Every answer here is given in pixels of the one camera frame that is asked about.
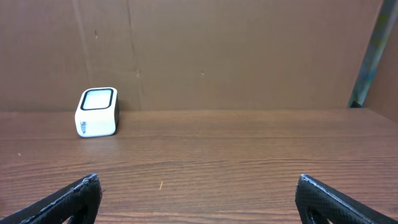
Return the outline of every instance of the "white cube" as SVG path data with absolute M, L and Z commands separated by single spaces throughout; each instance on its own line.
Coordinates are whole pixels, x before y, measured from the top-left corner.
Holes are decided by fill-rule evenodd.
M 83 92 L 75 113 L 76 130 L 81 137 L 112 135 L 118 120 L 119 101 L 115 88 L 90 88 Z

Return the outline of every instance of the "small white device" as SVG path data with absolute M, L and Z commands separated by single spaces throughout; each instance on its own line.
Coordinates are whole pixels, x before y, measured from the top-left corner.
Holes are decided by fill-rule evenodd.
M 76 130 L 81 137 L 112 135 L 118 121 L 119 101 L 115 88 L 90 88 L 83 92 L 75 113 Z

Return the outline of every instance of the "brown cardboard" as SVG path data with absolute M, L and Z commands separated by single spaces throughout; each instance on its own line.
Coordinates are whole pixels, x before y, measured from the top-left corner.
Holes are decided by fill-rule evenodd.
M 72 110 L 90 87 L 71 1 L 0 1 L 0 110 Z
M 43 0 L 29 27 L 1 4 L 0 109 L 112 86 L 122 109 L 190 110 L 346 107 L 381 0 Z
M 398 122 L 398 23 L 395 23 L 365 99 L 365 107 Z

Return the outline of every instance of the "wood grain surface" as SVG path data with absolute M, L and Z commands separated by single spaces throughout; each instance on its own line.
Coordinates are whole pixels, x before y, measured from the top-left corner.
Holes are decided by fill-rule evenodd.
M 300 223 L 307 173 L 398 219 L 398 124 L 367 109 L 130 112 L 91 139 L 73 119 L 0 113 L 0 217 L 95 172 L 97 223 Z

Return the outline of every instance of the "wooden table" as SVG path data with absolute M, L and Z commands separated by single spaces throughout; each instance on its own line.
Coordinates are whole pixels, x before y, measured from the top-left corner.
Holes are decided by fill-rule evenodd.
M 0 124 L 0 217 L 95 172 L 97 223 L 299 223 L 307 173 L 398 219 L 398 125 L 367 109 L 130 112 L 91 139 L 73 112 Z

